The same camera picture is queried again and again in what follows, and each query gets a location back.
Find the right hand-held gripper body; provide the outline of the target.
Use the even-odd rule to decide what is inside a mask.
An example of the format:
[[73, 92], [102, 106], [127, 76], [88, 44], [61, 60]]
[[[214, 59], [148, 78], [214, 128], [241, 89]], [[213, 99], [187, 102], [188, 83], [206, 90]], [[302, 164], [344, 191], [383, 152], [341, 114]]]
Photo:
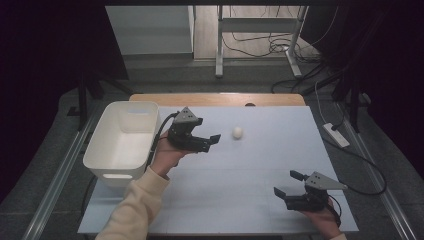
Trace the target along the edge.
[[300, 196], [286, 196], [288, 210], [317, 212], [328, 205], [328, 190], [345, 190], [347, 186], [319, 172], [308, 175], [304, 182], [305, 193]]

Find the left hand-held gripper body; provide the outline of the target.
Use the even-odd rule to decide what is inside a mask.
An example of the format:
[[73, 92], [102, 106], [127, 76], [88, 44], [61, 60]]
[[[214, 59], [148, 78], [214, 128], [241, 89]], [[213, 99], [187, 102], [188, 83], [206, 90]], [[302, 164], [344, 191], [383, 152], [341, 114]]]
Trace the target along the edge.
[[184, 107], [177, 113], [169, 130], [168, 141], [177, 149], [191, 152], [208, 152], [210, 139], [196, 137], [192, 135], [194, 121], [197, 117], [188, 107]]

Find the white plastic bin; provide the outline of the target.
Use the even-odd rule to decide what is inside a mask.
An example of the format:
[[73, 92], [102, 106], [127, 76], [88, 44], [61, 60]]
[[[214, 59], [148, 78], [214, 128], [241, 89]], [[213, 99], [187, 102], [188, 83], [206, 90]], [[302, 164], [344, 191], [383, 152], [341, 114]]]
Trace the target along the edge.
[[159, 106], [149, 101], [117, 101], [102, 113], [83, 163], [109, 187], [125, 187], [144, 172], [161, 124]]

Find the person's right hand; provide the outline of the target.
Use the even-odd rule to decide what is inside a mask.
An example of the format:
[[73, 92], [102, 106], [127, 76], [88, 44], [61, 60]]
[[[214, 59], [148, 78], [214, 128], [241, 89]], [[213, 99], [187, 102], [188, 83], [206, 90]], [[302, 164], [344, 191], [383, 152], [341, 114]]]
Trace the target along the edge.
[[342, 234], [335, 216], [327, 208], [317, 212], [302, 211], [302, 214], [310, 220], [325, 240], [331, 240]]

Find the person's left hand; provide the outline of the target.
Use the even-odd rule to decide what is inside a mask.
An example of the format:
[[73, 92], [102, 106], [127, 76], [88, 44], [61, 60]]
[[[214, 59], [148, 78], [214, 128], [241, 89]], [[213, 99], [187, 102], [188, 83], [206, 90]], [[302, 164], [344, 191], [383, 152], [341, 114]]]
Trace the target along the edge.
[[168, 178], [169, 171], [176, 167], [184, 156], [191, 154], [191, 151], [180, 150], [172, 146], [167, 136], [168, 132], [160, 135], [154, 159], [150, 164], [151, 170], [164, 179]]

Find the wooden table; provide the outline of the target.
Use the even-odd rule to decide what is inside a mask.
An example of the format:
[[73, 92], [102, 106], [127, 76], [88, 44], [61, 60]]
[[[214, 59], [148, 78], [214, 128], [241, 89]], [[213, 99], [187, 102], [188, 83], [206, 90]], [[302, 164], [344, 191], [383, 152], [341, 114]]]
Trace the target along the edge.
[[161, 93], [133, 94], [130, 101], [152, 101], [160, 106], [305, 106], [299, 94]]

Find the white table mat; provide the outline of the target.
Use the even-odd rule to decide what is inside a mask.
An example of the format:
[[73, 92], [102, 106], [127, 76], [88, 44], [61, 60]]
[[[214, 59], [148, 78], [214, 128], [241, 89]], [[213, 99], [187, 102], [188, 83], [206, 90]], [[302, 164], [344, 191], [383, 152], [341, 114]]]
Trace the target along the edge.
[[[274, 188], [304, 193], [291, 170], [336, 173], [307, 106], [195, 107], [203, 118], [196, 136], [220, 134], [207, 153], [183, 158], [169, 176], [162, 207], [149, 227], [154, 236], [247, 236], [315, 232], [290, 211]], [[232, 136], [235, 127], [243, 137]]]

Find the white power strip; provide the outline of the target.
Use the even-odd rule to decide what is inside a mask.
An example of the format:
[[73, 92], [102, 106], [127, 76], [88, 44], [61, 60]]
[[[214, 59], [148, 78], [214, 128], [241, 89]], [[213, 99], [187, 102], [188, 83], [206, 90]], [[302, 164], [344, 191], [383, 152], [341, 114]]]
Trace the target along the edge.
[[323, 128], [339, 147], [345, 148], [350, 145], [349, 141], [338, 131], [338, 129], [332, 123], [324, 124]]

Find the black stand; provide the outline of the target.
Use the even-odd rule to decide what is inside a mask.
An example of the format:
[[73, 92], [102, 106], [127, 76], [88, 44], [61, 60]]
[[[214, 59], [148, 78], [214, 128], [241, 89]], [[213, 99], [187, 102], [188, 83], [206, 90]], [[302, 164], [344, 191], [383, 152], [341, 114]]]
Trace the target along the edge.
[[68, 111], [69, 116], [79, 117], [79, 131], [81, 131], [88, 122], [87, 94], [90, 94], [94, 99], [102, 99], [105, 94], [104, 89], [100, 84], [101, 81], [106, 82], [128, 96], [134, 94], [134, 91], [131, 88], [120, 83], [119, 79], [112, 78], [105, 72], [98, 69], [84, 70], [77, 80], [78, 106], [71, 107]]
[[318, 80], [312, 87], [302, 90], [300, 94], [307, 96], [317, 92], [320, 88], [338, 81], [333, 92], [332, 99], [336, 102], [348, 100], [349, 122], [356, 133], [359, 133], [358, 113], [360, 104], [360, 79], [358, 74], [350, 67], [346, 67], [322, 80]]

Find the white cabinet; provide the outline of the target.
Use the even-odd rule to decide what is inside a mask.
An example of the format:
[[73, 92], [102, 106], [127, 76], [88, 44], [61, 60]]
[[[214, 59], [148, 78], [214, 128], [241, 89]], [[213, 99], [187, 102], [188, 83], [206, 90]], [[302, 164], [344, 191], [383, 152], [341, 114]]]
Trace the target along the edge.
[[107, 6], [122, 55], [193, 52], [192, 6]]

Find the grey metal desk frame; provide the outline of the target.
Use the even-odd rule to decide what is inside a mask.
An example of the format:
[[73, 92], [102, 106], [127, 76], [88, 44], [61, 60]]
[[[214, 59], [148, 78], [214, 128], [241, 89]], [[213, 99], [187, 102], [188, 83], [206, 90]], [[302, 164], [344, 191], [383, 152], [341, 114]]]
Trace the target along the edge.
[[300, 6], [296, 17], [291, 18], [237, 18], [223, 16], [223, 6], [218, 6], [218, 41], [215, 57], [215, 76], [223, 77], [223, 33], [283, 33], [291, 34], [290, 45], [284, 52], [295, 78], [302, 73], [295, 59], [295, 47], [306, 15], [307, 6]]

